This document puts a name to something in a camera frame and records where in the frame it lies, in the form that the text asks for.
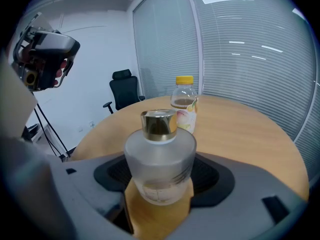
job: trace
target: round wooden table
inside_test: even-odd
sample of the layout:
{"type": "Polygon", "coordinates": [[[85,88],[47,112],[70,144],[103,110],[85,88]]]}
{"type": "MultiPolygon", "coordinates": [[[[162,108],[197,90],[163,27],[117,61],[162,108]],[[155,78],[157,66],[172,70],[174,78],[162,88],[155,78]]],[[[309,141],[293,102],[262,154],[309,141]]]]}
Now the round wooden table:
{"type": "MultiPolygon", "coordinates": [[[[75,149],[72,160],[91,159],[122,152],[127,137],[141,129],[142,111],[169,109],[170,97],[147,99],[108,116],[91,130],[75,149]]],[[[270,118],[246,105],[214,96],[200,96],[194,136],[197,152],[261,167],[290,187],[304,200],[309,182],[304,161],[289,136],[270,118]]],[[[146,202],[131,180],[125,198],[134,236],[163,239],[189,213],[193,186],[168,206],[146,202]]]]}

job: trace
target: white wall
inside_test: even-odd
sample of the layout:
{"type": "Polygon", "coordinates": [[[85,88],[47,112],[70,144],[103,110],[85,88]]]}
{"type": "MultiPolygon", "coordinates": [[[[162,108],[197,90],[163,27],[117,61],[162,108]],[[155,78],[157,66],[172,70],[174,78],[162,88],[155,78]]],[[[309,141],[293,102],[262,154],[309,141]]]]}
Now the white wall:
{"type": "MultiPolygon", "coordinates": [[[[114,71],[131,69],[129,25],[125,11],[108,10],[106,0],[65,0],[40,10],[54,29],[75,38],[80,49],[59,88],[35,92],[46,117],[70,150],[110,115],[115,101],[109,82],[114,71]]],[[[28,15],[21,25],[29,22],[28,15]]],[[[33,113],[27,126],[37,123],[33,113]]]]}

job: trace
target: plastic bottle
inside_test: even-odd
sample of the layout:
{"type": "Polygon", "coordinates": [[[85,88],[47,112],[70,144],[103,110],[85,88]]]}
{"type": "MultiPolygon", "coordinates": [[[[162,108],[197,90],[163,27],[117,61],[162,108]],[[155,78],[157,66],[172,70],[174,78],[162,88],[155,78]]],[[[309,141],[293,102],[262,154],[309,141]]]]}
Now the plastic bottle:
{"type": "Polygon", "coordinates": [[[174,110],[142,112],[142,129],[124,145],[132,179],[141,196],[159,206],[173,204],[185,193],[195,159],[197,142],[177,128],[174,110]]]}
{"type": "Polygon", "coordinates": [[[193,133],[198,112],[197,92],[193,88],[194,77],[177,76],[175,83],[177,87],[171,96],[171,106],[177,112],[177,126],[193,133]]]}

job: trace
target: window blinds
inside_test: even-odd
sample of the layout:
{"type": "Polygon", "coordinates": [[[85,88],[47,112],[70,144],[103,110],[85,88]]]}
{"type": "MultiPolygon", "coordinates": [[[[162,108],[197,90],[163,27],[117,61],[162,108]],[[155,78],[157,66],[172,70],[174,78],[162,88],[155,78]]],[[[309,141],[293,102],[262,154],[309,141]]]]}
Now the window blinds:
{"type": "Polygon", "coordinates": [[[203,94],[249,105],[294,140],[308,112],[315,52],[288,0],[194,0],[202,36],[203,94]]]}
{"type": "Polygon", "coordinates": [[[181,75],[193,76],[197,90],[198,41],[189,0],[144,0],[133,12],[133,22],[145,97],[171,95],[181,75]]]}

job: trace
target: black office chair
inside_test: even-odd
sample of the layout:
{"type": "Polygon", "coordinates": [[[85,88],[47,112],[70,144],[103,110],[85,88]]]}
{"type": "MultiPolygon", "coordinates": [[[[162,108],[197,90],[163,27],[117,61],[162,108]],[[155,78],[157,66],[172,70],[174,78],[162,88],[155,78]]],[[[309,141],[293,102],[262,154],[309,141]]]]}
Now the black office chair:
{"type": "MultiPolygon", "coordinates": [[[[146,99],[145,96],[138,97],[138,79],[136,76],[131,76],[129,69],[114,72],[112,79],[110,81],[110,88],[113,92],[116,110],[146,99]]],[[[108,107],[111,114],[113,114],[111,103],[112,101],[104,104],[103,107],[108,107]]]]}

